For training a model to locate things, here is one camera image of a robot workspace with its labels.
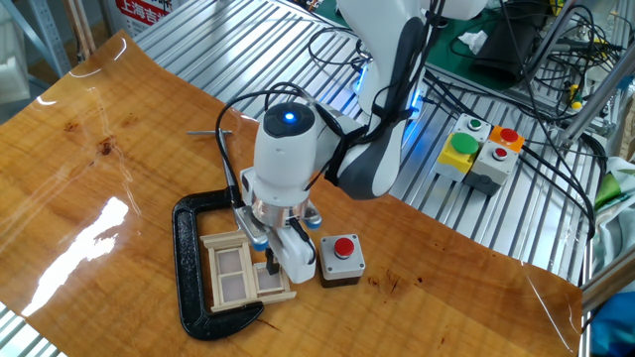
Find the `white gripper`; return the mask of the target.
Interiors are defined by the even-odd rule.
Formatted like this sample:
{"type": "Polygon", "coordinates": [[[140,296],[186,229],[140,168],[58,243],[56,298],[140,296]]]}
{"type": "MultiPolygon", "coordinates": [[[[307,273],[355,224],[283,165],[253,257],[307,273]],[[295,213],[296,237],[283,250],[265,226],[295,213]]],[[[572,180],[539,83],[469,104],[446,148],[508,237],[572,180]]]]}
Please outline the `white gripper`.
{"type": "Polygon", "coordinates": [[[274,228],[265,256],[270,276],[279,273],[279,264],[294,284],[304,283],[315,275],[317,250],[303,227],[274,228]]]}

